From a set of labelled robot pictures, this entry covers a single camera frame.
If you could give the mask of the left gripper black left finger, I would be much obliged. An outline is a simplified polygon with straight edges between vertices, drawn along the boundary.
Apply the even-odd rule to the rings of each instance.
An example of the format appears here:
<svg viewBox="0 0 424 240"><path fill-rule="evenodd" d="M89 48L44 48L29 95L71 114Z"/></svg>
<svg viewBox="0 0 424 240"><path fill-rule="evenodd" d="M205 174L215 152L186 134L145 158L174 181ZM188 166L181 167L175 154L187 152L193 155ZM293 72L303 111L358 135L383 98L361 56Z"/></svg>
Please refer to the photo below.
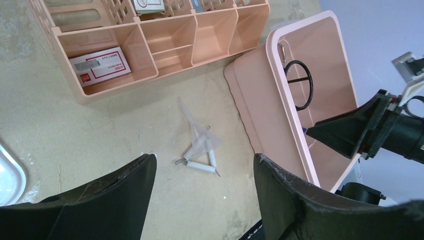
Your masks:
<svg viewBox="0 0 424 240"><path fill-rule="evenodd" d="M157 171L143 154L123 167L37 203L0 209L3 240L139 240Z"/></svg>

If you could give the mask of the clay pipe triangle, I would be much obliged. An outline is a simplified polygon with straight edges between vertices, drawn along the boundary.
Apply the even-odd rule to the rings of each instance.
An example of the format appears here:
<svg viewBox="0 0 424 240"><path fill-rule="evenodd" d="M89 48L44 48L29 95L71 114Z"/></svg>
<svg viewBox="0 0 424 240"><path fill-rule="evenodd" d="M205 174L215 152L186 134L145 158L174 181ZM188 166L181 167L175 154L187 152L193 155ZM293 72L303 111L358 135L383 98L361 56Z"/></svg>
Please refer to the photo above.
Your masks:
<svg viewBox="0 0 424 240"><path fill-rule="evenodd" d="M208 164L191 160L191 157L193 155L194 155L193 154L193 144L191 143L189 145L189 147L187 148L187 150L184 152L182 158L174 159L171 162L174 165L185 164L185 166L187 166L189 168L208 172L208 173L214 173L214 174L218 175L218 177L221 177L221 175L217 171L217 160L216 160L214 149L211 149L210 151L207 152L207 157L208 157L208 160L209 160Z"/></svg>

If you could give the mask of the clear plastic funnel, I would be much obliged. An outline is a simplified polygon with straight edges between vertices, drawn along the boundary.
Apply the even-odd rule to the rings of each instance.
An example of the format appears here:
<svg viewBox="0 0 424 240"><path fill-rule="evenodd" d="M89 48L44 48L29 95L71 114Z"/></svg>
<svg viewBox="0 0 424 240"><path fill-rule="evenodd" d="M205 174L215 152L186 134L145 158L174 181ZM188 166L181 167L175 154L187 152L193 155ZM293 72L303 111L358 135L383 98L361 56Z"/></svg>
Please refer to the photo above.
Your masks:
<svg viewBox="0 0 424 240"><path fill-rule="evenodd" d="M221 138L211 133L204 126L195 121L194 117L180 97L177 101L191 126L192 144L183 155L185 160L196 160L223 144L224 141Z"/></svg>

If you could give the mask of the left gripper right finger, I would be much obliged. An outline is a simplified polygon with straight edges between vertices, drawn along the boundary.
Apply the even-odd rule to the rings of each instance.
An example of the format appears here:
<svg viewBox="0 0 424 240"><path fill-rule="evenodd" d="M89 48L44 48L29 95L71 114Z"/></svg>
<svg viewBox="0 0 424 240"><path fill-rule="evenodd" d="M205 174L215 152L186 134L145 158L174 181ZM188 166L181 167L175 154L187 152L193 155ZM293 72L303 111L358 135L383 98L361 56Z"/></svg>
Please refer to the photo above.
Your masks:
<svg viewBox="0 0 424 240"><path fill-rule="evenodd" d="M328 192L283 169L262 153L254 181L268 240L421 240L424 202L389 207Z"/></svg>

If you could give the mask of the pink plastic bin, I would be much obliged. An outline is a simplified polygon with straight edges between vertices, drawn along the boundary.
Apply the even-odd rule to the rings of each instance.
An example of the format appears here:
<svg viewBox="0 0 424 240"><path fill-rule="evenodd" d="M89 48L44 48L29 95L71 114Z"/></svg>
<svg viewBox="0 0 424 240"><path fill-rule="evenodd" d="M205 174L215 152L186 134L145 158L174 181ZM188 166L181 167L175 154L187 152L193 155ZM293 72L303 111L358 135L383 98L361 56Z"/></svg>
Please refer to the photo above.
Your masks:
<svg viewBox="0 0 424 240"><path fill-rule="evenodd" d="M273 29L224 69L255 153L335 192L357 162L302 128L357 108L339 21L327 10Z"/></svg>

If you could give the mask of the orange plastic file organizer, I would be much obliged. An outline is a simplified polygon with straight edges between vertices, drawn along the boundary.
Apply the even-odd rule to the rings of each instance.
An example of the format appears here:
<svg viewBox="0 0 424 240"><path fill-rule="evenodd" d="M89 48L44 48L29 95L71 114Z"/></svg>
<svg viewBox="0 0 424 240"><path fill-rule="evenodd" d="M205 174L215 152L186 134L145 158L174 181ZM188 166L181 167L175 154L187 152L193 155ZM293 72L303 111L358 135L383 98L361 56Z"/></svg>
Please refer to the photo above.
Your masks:
<svg viewBox="0 0 424 240"><path fill-rule="evenodd" d="M258 47L267 0L166 0L137 15L130 0L31 0L29 7L76 99L88 104ZM119 47L130 73L84 86L71 59Z"/></svg>

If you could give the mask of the white box with red label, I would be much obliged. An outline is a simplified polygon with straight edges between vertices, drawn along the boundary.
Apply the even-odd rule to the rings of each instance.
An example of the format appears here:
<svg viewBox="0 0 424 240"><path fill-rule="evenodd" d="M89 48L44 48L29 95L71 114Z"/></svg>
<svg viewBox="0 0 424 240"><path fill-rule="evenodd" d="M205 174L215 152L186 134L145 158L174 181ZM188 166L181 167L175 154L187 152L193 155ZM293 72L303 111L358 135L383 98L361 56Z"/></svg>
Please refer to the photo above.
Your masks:
<svg viewBox="0 0 424 240"><path fill-rule="evenodd" d="M165 10L163 0L133 0L137 15L160 13Z"/></svg>

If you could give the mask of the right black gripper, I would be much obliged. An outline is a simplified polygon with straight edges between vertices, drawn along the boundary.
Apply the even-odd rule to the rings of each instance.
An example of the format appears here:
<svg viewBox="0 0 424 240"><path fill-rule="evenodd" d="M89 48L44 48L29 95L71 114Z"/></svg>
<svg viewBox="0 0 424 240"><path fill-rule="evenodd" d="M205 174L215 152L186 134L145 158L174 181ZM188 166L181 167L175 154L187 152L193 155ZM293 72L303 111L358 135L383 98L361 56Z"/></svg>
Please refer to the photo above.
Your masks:
<svg viewBox="0 0 424 240"><path fill-rule="evenodd" d="M380 149L424 163L424 118L401 105L402 97L380 89L362 106L318 121L305 134L346 158L361 151L368 160Z"/></svg>

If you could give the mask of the white plastic bin lid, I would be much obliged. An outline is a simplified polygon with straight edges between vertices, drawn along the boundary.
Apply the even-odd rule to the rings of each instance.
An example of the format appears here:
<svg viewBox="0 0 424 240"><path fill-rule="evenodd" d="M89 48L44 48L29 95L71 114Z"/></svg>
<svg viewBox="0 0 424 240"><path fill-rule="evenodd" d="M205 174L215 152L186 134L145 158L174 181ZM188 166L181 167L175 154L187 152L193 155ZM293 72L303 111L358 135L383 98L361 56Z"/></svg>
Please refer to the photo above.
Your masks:
<svg viewBox="0 0 424 240"><path fill-rule="evenodd" d="M24 194L26 185L24 168L8 149L0 144L0 206L15 204Z"/></svg>

